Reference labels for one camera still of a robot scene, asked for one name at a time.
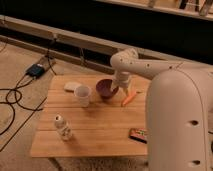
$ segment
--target brown bowl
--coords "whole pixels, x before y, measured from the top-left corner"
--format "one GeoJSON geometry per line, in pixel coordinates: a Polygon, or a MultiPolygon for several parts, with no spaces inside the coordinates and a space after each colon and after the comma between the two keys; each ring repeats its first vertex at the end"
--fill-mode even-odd
{"type": "Polygon", "coordinates": [[[118,92],[119,89],[119,87],[117,87],[113,91],[111,91],[111,85],[112,85],[111,79],[100,80],[96,84],[96,91],[103,99],[110,99],[118,92]]]}

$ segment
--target orange carrot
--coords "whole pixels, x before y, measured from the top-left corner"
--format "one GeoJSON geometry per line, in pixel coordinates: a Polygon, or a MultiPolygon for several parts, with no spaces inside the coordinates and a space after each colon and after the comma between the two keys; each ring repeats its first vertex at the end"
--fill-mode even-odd
{"type": "Polygon", "coordinates": [[[137,95],[136,91],[130,92],[129,95],[122,101],[121,106],[125,106],[126,104],[131,102],[136,95],[137,95]]]}

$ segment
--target wood grain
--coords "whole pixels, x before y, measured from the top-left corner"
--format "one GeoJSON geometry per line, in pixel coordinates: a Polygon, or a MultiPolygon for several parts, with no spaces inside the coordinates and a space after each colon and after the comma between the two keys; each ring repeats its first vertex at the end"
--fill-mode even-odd
{"type": "Polygon", "coordinates": [[[145,127],[144,106],[140,108],[46,108],[38,130],[56,130],[53,120],[57,114],[67,118],[71,129],[130,129],[145,127]]]}
{"type": "Polygon", "coordinates": [[[121,107],[122,90],[110,100],[102,100],[96,83],[111,75],[55,76],[38,123],[31,148],[32,157],[89,157],[146,155],[146,145],[128,137],[130,128],[145,128],[145,97],[149,80],[133,76],[132,88],[140,92],[126,107],[121,107]],[[81,108],[73,93],[63,90],[68,81],[92,88],[91,104],[81,108]],[[71,125],[73,137],[62,141],[54,127],[59,114],[71,125]]]}
{"type": "Polygon", "coordinates": [[[62,141],[56,131],[38,131],[32,157],[90,157],[146,155],[146,145],[129,139],[128,129],[73,130],[70,141],[62,141]]]}

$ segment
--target small bottle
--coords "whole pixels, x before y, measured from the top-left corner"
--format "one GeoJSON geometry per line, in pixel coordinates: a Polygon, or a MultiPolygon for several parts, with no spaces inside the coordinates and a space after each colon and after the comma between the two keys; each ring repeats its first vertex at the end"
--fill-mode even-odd
{"type": "Polygon", "coordinates": [[[72,137],[70,125],[62,116],[57,115],[54,124],[62,140],[67,141],[72,137]]]}

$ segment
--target cable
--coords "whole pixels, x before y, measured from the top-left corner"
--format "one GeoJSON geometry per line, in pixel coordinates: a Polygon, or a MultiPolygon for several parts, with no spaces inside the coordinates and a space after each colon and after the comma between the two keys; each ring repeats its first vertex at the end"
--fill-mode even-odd
{"type": "Polygon", "coordinates": [[[0,132],[0,136],[3,135],[5,132],[8,131],[8,129],[11,127],[11,125],[13,124],[14,120],[15,120],[15,108],[13,107],[12,104],[6,103],[6,102],[0,102],[0,104],[4,104],[4,105],[8,105],[11,107],[12,109],[12,120],[10,121],[10,123],[8,124],[8,126],[2,131],[0,132]]]}
{"type": "MultiPolygon", "coordinates": [[[[44,102],[45,100],[47,99],[47,97],[45,97],[41,103],[36,107],[36,109],[38,109],[44,102]]],[[[15,135],[19,132],[19,130],[27,123],[27,121],[34,115],[36,111],[33,111],[29,116],[28,118],[21,124],[21,126],[15,131],[15,133],[12,135],[12,137],[10,137],[10,139],[4,144],[4,146],[0,149],[0,152],[2,150],[4,150],[4,148],[9,144],[9,142],[15,137],[15,135]]]]}
{"type": "Polygon", "coordinates": [[[48,45],[48,48],[47,48],[47,52],[46,52],[46,54],[45,54],[45,57],[47,58],[47,60],[48,60],[48,64],[49,64],[49,67],[50,67],[50,69],[51,69],[51,71],[53,72],[53,74],[54,75],[57,75],[57,73],[54,71],[54,69],[53,69],[53,67],[52,67],[52,65],[51,65],[51,63],[50,63],[50,48],[51,48],[51,46],[53,45],[53,44],[55,44],[55,42],[57,41],[57,39],[53,39],[51,42],[50,42],[50,44],[48,45]]]}
{"type": "MultiPolygon", "coordinates": [[[[24,79],[25,76],[23,76],[16,85],[18,85],[23,79],[24,79]]],[[[14,91],[14,92],[18,92],[19,94],[19,99],[16,99],[16,101],[20,101],[21,98],[22,98],[22,94],[19,90],[17,89],[9,89],[9,88],[2,88],[0,89],[0,91],[14,91]]],[[[8,129],[11,127],[11,125],[13,124],[14,120],[15,120],[15,115],[16,115],[16,112],[15,112],[15,108],[13,106],[13,103],[8,103],[7,101],[6,102],[0,102],[0,104],[4,104],[4,105],[8,105],[10,106],[10,108],[12,109],[12,120],[10,121],[10,123],[8,124],[8,126],[2,131],[0,132],[0,135],[3,135],[6,131],[8,131],[8,129]]]]}
{"type": "MultiPolygon", "coordinates": [[[[23,87],[26,87],[28,85],[30,85],[32,83],[32,81],[34,79],[31,79],[30,81],[28,81],[27,83],[23,84],[23,85],[19,85],[23,80],[24,78],[26,77],[26,75],[23,75],[21,77],[21,79],[17,82],[15,88],[1,88],[0,91],[8,91],[8,93],[6,94],[5,96],[5,101],[0,101],[0,104],[3,104],[3,105],[8,105],[11,109],[12,109],[12,120],[10,121],[10,123],[8,124],[8,126],[2,131],[0,132],[0,136],[3,135],[6,131],[9,130],[9,128],[12,126],[14,120],[15,120],[15,116],[16,116],[16,111],[15,111],[15,108],[14,108],[14,104],[19,104],[20,100],[22,99],[23,95],[21,93],[21,91],[19,91],[18,89],[20,88],[23,88],[23,87]],[[9,101],[9,95],[14,92],[15,94],[15,101],[11,102],[9,101]]],[[[40,111],[42,109],[34,109],[33,111],[36,112],[36,111],[40,111]]]]}

